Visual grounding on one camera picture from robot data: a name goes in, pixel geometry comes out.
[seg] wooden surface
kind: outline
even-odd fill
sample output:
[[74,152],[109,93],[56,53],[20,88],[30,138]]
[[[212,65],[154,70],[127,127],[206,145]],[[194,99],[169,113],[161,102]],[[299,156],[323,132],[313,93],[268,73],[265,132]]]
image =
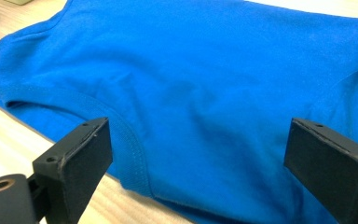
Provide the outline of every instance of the wooden surface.
[[[255,0],[274,6],[358,18],[358,0]],[[34,0],[16,6],[0,0],[0,38],[20,28],[44,21],[58,12],[64,0]],[[0,175],[32,173],[31,161],[52,142],[0,110]],[[124,190],[110,176],[97,188],[81,223],[187,223],[173,211]]]

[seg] t-shirt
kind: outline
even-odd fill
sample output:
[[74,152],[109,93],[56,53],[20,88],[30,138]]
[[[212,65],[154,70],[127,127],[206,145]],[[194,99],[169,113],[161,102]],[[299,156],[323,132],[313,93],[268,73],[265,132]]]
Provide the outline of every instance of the t-shirt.
[[242,0],[69,0],[0,41],[0,106],[199,223],[335,223],[283,166],[292,117],[358,142],[358,19]]

